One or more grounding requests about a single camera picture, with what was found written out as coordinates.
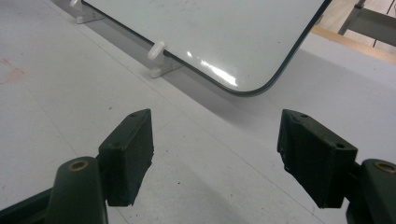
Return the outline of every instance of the black clamp jaw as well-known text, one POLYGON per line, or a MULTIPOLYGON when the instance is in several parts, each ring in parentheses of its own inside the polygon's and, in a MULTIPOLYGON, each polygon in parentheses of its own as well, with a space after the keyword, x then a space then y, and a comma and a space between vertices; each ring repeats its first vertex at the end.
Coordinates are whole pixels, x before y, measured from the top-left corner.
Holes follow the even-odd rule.
POLYGON ((311 117, 283 110, 277 151, 319 208, 350 204, 348 223, 396 223, 396 165, 355 162, 358 149, 311 117))
POLYGON ((153 154, 151 112, 137 111, 99 146, 96 158, 64 163, 52 189, 1 211, 0 223, 105 224, 105 201, 133 205, 153 154))

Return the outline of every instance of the white surface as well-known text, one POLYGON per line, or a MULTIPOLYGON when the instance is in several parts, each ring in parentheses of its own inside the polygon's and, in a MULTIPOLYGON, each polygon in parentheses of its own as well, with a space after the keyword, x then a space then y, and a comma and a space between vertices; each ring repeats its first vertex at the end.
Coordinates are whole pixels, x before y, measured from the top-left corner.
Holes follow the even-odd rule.
POLYGON ((283 170, 282 108, 344 137, 358 161, 396 162, 396 67, 321 37, 308 36, 268 92, 238 98, 186 68, 150 78, 49 1, 1 1, 0 29, 0 209, 49 188, 63 162, 95 156, 147 107, 153 164, 135 205, 109 209, 113 224, 346 223, 283 170))
POLYGON ((277 73, 323 0, 85 0, 227 89, 255 91, 277 73))

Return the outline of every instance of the screw hole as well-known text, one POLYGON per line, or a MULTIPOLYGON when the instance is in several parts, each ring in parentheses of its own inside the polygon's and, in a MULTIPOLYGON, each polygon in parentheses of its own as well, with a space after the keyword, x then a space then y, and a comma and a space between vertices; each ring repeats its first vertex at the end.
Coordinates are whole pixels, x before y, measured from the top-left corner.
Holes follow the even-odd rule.
POLYGON ((87 161, 74 161, 69 165, 69 171, 75 172, 85 169, 88 166, 87 161))
POLYGON ((336 146, 337 146, 338 148, 345 148, 345 147, 346 147, 346 146, 344 146, 344 145, 341 144, 341 143, 337 143, 336 146))
POLYGON ((396 168, 395 168, 395 166, 393 166, 391 164, 387 164, 382 161, 378 161, 375 163, 375 166, 387 173, 396 174, 396 168))

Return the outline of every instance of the wooden surface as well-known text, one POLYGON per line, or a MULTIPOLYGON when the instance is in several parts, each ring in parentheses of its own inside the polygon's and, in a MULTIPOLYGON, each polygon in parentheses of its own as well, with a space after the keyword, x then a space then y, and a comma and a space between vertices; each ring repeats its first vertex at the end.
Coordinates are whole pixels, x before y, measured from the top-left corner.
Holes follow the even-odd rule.
POLYGON ((372 47, 362 44, 356 40, 353 40, 351 38, 348 38, 348 37, 345 37, 342 35, 338 35, 332 31, 326 30, 319 26, 315 26, 311 30, 311 33, 328 38, 331 41, 340 43, 340 44, 345 45, 351 49, 354 49, 361 53, 370 55, 370 56, 380 59, 382 61, 396 64, 396 55, 394 55, 394 54, 387 53, 386 51, 381 50, 381 49, 372 48, 372 47))
MULTIPOLYGON (((347 19, 347 16, 349 15, 352 8, 357 3, 358 0, 333 0, 323 13, 323 18, 318 26, 337 33, 344 21, 347 19)), ((364 7, 372 11, 387 14, 391 3, 392 0, 367 0, 364 7)), ((395 17, 394 5, 392 6, 388 15, 395 17)), ((395 47, 378 41, 375 43, 375 40, 368 36, 361 35, 353 31, 346 31, 345 37, 358 41, 366 46, 372 47, 375 44, 376 49, 381 49, 388 53, 396 54, 395 47)))

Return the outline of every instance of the white table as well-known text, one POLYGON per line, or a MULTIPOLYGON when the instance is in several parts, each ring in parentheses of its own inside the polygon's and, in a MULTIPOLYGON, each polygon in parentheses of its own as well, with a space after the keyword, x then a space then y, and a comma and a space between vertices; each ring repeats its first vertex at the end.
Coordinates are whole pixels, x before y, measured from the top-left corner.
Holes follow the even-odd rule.
POLYGON ((50 1, 2 1, 0 27, 0 209, 50 188, 60 164, 96 156, 124 116, 148 107, 153 164, 135 205, 109 208, 113 224, 346 223, 283 170, 283 108, 344 137, 359 162, 395 162, 395 66, 319 36, 268 92, 239 98, 187 68, 150 78, 50 1))

